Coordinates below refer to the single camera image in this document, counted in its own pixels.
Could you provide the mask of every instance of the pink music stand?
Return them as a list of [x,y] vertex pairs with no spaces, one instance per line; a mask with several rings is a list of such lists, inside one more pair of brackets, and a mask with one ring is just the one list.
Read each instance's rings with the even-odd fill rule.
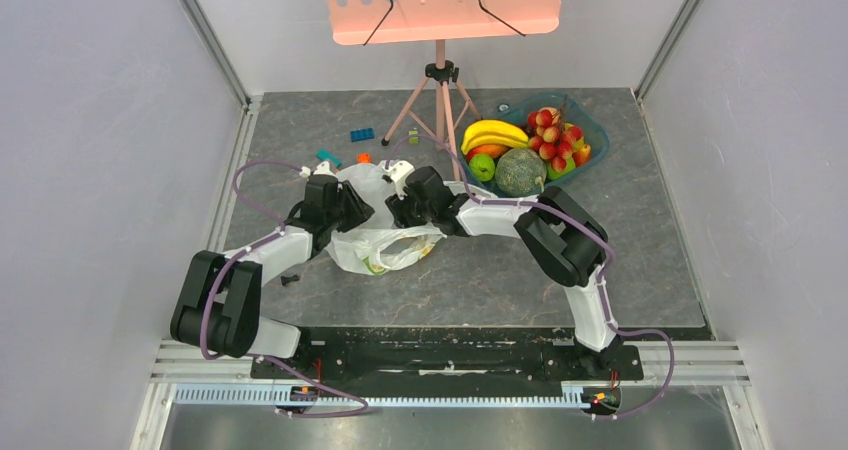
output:
[[[436,62],[425,67],[424,77],[412,92],[383,145],[388,145],[408,114],[440,141],[445,133],[456,152],[454,129],[467,110],[482,118],[465,87],[457,79],[458,68],[445,59],[445,41],[455,38],[530,35],[548,33],[559,25],[560,0],[327,0],[333,39],[341,45],[435,40]],[[412,104],[431,79],[436,91],[436,131],[410,111]],[[456,121],[450,104],[449,84],[453,82],[465,100]],[[453,163],[454,178],[459,167]]]

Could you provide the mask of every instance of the blue plastic bin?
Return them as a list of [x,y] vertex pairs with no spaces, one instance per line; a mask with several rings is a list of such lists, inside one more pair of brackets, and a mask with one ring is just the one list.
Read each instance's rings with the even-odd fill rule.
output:
[[[527,123],[527,116],[539,110],[540,108],[560,108],[562,107],[563,103],[566,102],[567,105],[565,107],[565,121],[577,125],[583,130],[584,140],[586,141],[586,143],[592,146],[592,158],[591,160],[589,160],[588,163],[581,167],[575,168],[567,175],[545,183],[546,188],[551,185],[562,185],[568,180],[571,180],[572,178],[576,178],[577,176],[584,174],[607,155],[607,152],[609,151],[609,137],[607,136],[607,132],[604,130],[604,128],[600,126],[598,122],[596,122],[592,117],[590,117],[589,114],[586,113],[586,110],[584,110],[579,103],[574,101],[574,99],[572,99],[568,95],[564,95],[561,93],[535,95],[515,105],[511,105],[506,111],[500,112],[494,117],[492,117],[493,120],[502,120],[504,122],[508,122],[516,126],[522,126]],[[457,133],[457,143],[462,141],[464,135],[465,129],[463,128]],[[465,167],[465,172],[468,175],[469,182],[473,183],[474,185],[485,188],[498,196],[508,196],[507,194],[503,193],[501,189],[498,188],[498,186],[495,184],[494,178],[486,183],[482,183],[478,181],[476,177],[474,177],[474,175],[471,173],[471,169],[468,168],[468,164],[465,163],[464,160],[463,166]]]

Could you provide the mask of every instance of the white plastic bag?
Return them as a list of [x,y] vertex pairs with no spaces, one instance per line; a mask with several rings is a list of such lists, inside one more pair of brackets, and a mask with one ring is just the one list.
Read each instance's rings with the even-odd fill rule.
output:
[[382,179],[383,171],[376,165],[353,165],[336,177],[339,181],[349,181],[374,209],[374,215],[359,227],[346,233],[333,232],[327,252],[343,270],[363,275],[400,270],[426,257],[436,242],[445,238],[433,225],[394,228],[394,218],[386,207],[386,199],[394,194],[394,185]]

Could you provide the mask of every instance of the banana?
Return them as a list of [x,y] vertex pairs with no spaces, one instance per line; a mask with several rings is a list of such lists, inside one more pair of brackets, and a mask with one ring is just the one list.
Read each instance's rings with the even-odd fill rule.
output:
[[[480,143],[477,143],[478,137],[483,137],[484,135],[486,138],[484,140],[480,140]],[[515,143],[508,144],[503,143],[502,141],[490,141],[490,139],[495,137],[500,137],[501,139],[506,139]],[[502,145],[509,145],[510,147],[518,145],[526,147],[528,140],[529,137],[527,137],[527,134],[515,125],[511,125],[500,120],[479,120],[469,125],[465,130],[461,148],[462,153],[468,153],[468,150],[486,143],[500,143]]]
[[461,150],[463,154],[467,154],[473,148],[488,144],[506,145],[507,147],[512,148],[527,147],[527,142],[522,142],[520,140],[515,140],[514,138],[505,137],[498,133],[483,133],[476,135],[474,138],[467,142],[464,142]]

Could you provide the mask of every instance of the blue building block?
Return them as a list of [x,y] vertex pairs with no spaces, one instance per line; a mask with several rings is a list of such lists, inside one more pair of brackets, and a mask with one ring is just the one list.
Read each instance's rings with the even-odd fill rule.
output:
[[321,150],[318,150],[318,153],[316,153],[315,156],[318,157],[318,160],[321,160],[322,162],[324,160],[329,160],[333,162],[333,165],[335,165],[336,168],[342,168],[342,161],[323,148]]
[[374,138],[374,129],[371,127],[350,131],[351,142],[361,142],[363,140],[371,140],[372,138]]

